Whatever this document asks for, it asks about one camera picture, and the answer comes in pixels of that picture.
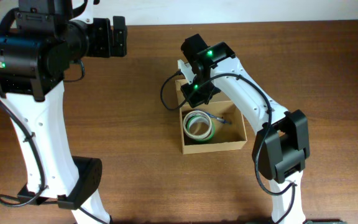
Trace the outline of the green tape roll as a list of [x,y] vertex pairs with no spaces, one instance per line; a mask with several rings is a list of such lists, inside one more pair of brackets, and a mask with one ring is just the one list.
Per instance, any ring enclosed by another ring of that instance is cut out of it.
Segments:
[[[207,124],[208,125],[207,131],[199,135],[192,134],[190,132],[190,128],[194,124],[198,124],[198,123]],[[187,123],[185,124],[185,131],[187,131],[186,135],[195,141],[199,141],[199,142],[209,141],[214,136],[215,126],[208,116],[205,117],[201,115],[195,115],[188,119]]]

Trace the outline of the brown cardboard box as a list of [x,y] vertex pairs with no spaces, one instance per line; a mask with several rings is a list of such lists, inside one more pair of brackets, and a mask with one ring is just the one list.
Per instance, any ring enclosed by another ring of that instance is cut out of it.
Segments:
[[208,112],[227,121],[223,124],[216,119],[215,132],[211,139],[199,142],[189,138],[184,131],[181,132],[181,144],[183,154],[197,154],[203,152],[218,152],[240,150],[247,142],[244,117],[235,104],[223,93],[213,96],[211,101],[205,105],[197,106],[196,109]]

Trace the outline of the cream masking tape roll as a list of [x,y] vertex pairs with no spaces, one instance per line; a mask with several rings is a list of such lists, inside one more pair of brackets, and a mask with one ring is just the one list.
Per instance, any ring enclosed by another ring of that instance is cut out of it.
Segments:
[[[190,132],[190,127],[195,123],[207,124],[207,131],[205,131],[203,134],[192,134]],[[200,110],[193,110],[183,118],[183,129],[189,138],[194,140],[204,140],[208,139],[214,132],[214,124],[207,113]]]

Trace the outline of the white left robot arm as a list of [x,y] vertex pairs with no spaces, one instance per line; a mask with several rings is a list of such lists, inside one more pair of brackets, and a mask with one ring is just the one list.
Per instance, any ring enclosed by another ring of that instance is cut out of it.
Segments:
[[0,107],[10,117],[27,182],[0,204],[17,208],[55,204],[77,223],[111,223],[98,187],[102,162],[73,156],[63,117],[66,70],[84,57],[124,57],[122,16],[95,18],[94,1],[20,0],[0,23]]

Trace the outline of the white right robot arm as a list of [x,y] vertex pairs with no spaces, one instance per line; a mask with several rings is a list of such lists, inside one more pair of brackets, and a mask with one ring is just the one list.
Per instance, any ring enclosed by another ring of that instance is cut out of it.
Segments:
[[252,151],[260,188],[272,198],[271,223],[305,223],[301,178],[310,156],[308,119],[289,111],[263,91],[225,42],[208,46],[199,34],[181,45],[186,61],[178,68],[187,83],[181,91],[192,107],[223,92],[255,133]]

